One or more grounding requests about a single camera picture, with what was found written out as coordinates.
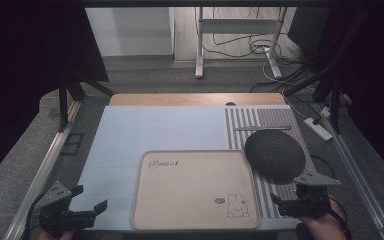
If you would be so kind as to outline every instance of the gray round cushion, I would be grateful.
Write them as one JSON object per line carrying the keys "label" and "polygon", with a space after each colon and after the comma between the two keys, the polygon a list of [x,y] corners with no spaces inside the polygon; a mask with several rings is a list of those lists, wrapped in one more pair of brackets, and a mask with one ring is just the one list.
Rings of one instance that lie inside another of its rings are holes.
{"label": "gray round cushion", "polygon": [[301,145],[280,130],[266,129],[251,134],[244,151],[254,170],[275,180],[292,181],[305,167]]}

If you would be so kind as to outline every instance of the hand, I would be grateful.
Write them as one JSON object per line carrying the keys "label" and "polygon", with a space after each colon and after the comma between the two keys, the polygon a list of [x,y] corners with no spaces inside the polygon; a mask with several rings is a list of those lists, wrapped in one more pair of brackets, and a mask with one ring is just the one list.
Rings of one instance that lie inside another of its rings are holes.
{"label": "hand", "polygon": [[73,238],[73,235],[74,231],[65,232],[62,234],[60,239],[56,239],[54,238],[54,236],[52,236],[52,234],[46,232],[43,229],[40,229],[39,240],[71,240]]}
{"label": "hand", "polygon": [[[330,205],[333,211],[335,211],[342,219],[344,214],[339,209],[338,204],[330,200]],[[311,236],[315,240],[345,240],[345,234],[342,230],[342,226],[338,221],[332,217],[329,213],[319,218],[299,218],[310,230]]]}

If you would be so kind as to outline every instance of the metal rail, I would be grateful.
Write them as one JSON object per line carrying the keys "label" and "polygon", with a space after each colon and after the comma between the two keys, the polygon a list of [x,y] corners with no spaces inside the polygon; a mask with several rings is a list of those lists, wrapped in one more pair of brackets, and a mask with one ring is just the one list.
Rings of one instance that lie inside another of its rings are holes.
{"label": "metal rail", "polygon": [[51,173],[61,149],[64,146],[65,140],[73,127],[73,121],[80,106],[80,101],[75,101],[71,104],[70,109],[68,110],[68,125],[63,132],[58,132],[55,136],[48,152],[45,155],[45,158],[42,161],[42,164],[39,167],[39,170],[36,173],[36,176],[30,185],[29,190],[21,202],[21,205],[3,238],[4,240],[14,240],[22,237],[27,220],[27,212],[29,211],[35,198],[42,192],[42,189],[48,180],[49,174]]}
{"label": "metal rail", "polygon": [[[317,104],[315,104],[315,106],[316,109],[320,112],[321,108]],[[382,208],[382,205],[377,200],[369,184],[361,173],[360,168],[355,162],[354,157],[349,151],[341,135],[336,133],[335,129],[332,127],[328,119],[322,118],[322,122],[326,126],[328,131],[332,134],[335,147],[338,150],[342,162],[347,168],[348,173],[352,181],[354,182],[354,185],[356,186],[364,205],[366,206],[369,214],[371,215],[374,224],[376,225],[380,235],[384,239],[384,210]]]}

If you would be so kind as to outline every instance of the wooden table edge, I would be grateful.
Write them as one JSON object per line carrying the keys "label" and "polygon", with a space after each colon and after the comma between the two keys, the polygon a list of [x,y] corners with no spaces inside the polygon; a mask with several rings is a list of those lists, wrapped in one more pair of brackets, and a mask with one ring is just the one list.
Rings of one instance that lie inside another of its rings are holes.
{"label": "wooden table edge", "polygon": [[284,105],[280,93],[139,93],[115,94],[109,106]]}

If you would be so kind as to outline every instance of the beige tray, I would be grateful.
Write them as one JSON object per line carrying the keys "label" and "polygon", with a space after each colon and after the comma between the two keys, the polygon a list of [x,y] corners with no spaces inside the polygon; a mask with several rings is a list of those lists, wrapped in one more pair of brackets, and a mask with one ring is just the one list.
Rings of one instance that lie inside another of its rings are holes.
{"label": "beige tray", "polygon": [[137,229],[250,229],[260,222],[241,150],[144,154],[132,224]]}

